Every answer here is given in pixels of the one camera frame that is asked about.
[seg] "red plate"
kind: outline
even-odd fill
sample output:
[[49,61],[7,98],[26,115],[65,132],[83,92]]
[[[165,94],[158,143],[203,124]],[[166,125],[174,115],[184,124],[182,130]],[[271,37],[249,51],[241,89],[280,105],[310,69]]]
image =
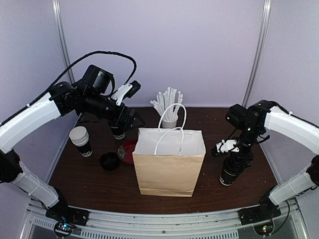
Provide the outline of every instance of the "red plate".
[[137,142],[136,139],[128,140],[119,147],[118,156],[120,160],[125,163],[134,164],[132,153],[135,150]]

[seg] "wood grain surface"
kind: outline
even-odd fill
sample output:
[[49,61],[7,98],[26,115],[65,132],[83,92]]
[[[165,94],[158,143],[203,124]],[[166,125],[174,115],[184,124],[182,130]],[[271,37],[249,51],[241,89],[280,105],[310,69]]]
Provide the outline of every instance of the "wood grain surface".
[[[136,108],[146,127],[157,127],[159,116],[153,108]],[[190,198],[141,195],[134,165],[121,163],[115,171],[105,171],[99,157],[129,139],[136,139],[137,130],[129,131],[122,140],[115,140],[107,121],[87,122],[93,154],[84,158],[68,141],[55,168],[50,184],[59,188],[71,206],[121,213],[175,214],[211,212],[258,204],[260,197],[276,185],[275,177],[260,146],[254,146],[253,166],[245,169],[233,185],[222,186],[219,174],[225,156],[213,158],[211,148],[226,138],[231,126],[225,120],[226,108],[187,108],[186,129],[202,130],[206,156]],[[86,115],[84,120],[96,120]]]

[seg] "shopping bag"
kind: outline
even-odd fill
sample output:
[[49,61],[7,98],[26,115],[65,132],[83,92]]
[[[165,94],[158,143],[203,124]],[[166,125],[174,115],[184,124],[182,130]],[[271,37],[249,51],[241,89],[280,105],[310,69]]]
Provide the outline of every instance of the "shopping bag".
[[140,128],[133,152],[134,166],[143,195],[191,197],[206,153],[201,131],[185,130],[186,108],[182,127],[173,129]]

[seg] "white bracket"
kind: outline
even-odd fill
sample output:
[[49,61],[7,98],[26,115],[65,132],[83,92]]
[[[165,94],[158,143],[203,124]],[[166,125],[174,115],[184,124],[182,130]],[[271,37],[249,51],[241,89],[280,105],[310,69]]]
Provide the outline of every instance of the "white bracket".
[[133,85],[126,83],[125,85],[122,85],[121,87],[119,87],[114,94],[112,94],[111,98],[116,101],[117,106],[121,105],[124,96],[126,95],[128,91],[130,91],[132,87]]
[[218,153],[228,153],[229,151],[232,152],[239,152],[239,148],[235,147],[237,143],[237,140],[235,139],[229,139],[225,142],[225,140],[222,140],[220,143],[216,144],[217,152]]

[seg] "stack of cups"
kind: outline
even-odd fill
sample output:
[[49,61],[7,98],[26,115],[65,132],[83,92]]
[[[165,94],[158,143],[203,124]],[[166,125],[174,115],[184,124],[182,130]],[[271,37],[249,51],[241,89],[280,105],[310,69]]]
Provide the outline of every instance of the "stack of cups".
[[85,127],[79,126],[71,130],[70,139],[77,147],[83,157],[88,157],[92,154],[92,148],[89,141],[89,134]]

